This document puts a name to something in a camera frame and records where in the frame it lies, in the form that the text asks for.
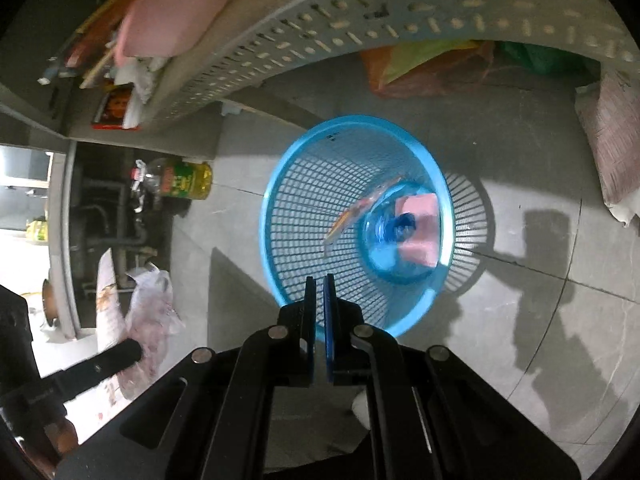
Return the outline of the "pink sponge cloth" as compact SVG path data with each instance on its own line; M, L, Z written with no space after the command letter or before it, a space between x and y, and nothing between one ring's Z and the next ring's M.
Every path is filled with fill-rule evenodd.
M439 203L435 193L401 197L395 214L411 214L416 224L413 233L398 245L402 261L427 268L437 266L440 246Z

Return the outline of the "clear plastic bag red print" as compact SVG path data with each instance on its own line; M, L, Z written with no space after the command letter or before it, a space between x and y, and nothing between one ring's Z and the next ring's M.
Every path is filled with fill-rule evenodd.
M132 401L160 376L160 366L168 353L169 338L183 328L174 309L174 290L170 275L153 263L129 273L136 282L124 336L137 341L142 358L117 374L122 396Z

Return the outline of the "blue plastic waste basket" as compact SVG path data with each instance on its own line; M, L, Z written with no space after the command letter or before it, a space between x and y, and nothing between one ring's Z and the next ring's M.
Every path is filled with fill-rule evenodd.
M403 176L326 252L334 221L379 184ZM399 244L378 240L376 227L397 216L401 197L435 193L439 203L437 266L402 261ZM440 292L459 295L484 271L476 248L492 245L486 200L462 174L443 172L414 136L387 120L350 115L322 122L285 152L260 213L262 268L279 306L302 299L307 276L332 273L337 295L354 302L367 323L400 336L431 309Z

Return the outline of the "brass pot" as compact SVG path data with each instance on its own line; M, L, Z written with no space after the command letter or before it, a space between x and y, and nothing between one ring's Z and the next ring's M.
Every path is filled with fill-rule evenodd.
M54 327L58 324L60 315L58 314L58 305L56 304L53 286L47 278L42 282L41 296L43 313L47 324L49 327Z

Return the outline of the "floral tablecloth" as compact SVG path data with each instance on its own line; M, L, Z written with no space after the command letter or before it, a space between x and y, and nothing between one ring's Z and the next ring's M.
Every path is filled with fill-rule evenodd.
M113 347L124 336L124 331L112 250L107 249L99 260L96 276L96 329L88 337L56 344L53 370L66 370ZM80 443L87 441L128 404L116 375L63 402Z

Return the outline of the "yellow dish soap bottle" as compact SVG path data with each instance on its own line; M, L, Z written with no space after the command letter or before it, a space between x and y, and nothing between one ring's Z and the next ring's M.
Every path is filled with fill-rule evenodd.
M43 216L35 218L26 224L25 237L36 245L49 243L48 222Z

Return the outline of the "cooking oil bottle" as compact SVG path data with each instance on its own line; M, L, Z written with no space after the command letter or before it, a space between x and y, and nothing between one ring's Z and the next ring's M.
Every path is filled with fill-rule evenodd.
M134 189L143 188L158 197L205 200L213 184L213 169L207 162L184 162L158 158L137 159L131 170Z

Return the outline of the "red book on shelf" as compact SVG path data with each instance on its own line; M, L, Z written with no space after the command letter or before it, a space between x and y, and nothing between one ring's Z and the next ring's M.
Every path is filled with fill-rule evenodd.
M91 122L93 129L137 130L142 103L132 84L111 88L103 97Z

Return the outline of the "perforated metal shelf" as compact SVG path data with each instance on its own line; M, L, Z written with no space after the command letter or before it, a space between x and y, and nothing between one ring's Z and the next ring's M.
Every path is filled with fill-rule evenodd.
M143 115L160 128L294 68L413 40L516 41L639 71L639 48L608 0L232 0L174 58Z

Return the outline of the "pink plastic basin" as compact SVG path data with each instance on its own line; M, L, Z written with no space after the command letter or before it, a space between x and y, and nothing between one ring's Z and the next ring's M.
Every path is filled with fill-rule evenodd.
M119 27L114 59L172 58L194 47L230 0L134 0Z

